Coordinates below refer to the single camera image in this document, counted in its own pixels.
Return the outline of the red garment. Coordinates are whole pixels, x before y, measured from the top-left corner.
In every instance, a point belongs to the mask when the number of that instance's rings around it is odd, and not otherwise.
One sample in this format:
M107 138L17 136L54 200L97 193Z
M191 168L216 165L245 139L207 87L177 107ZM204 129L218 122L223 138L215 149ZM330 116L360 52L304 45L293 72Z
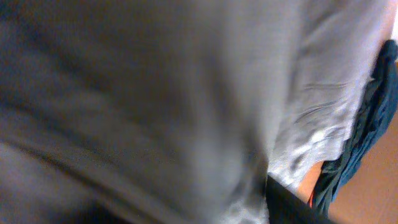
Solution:
M311 194L310 194L310 197L308 198L307 205L308 205L310 208L312 208L312 205L313 205L313 196L314 196L314 193L315 193L315 191L312 190L312 192L311 192Z

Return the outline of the navy blue garment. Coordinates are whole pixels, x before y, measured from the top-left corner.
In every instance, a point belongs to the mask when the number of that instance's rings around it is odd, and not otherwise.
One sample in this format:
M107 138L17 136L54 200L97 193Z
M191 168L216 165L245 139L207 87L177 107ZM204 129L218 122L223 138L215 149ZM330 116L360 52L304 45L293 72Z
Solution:
M366 85L351 137L335 161L325 161L314 187L312 208L328 215L338 191L355 175L362 158L387 131L397 111L397 42L387 40L381 48L372 80Z

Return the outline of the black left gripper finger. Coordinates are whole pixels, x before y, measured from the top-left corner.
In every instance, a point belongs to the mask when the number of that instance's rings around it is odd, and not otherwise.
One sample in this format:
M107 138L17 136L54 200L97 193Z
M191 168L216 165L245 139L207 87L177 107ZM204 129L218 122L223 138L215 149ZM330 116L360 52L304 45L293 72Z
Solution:
M335 224L317 214L271 176L267 177L266 201L270 224Z

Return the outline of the grey shorts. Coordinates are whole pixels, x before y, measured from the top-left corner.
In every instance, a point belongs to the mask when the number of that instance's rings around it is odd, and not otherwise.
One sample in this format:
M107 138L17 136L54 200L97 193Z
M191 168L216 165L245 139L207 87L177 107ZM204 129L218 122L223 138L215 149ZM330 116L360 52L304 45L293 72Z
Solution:
M393 1L2 1L1 222L269 223L341 155Z

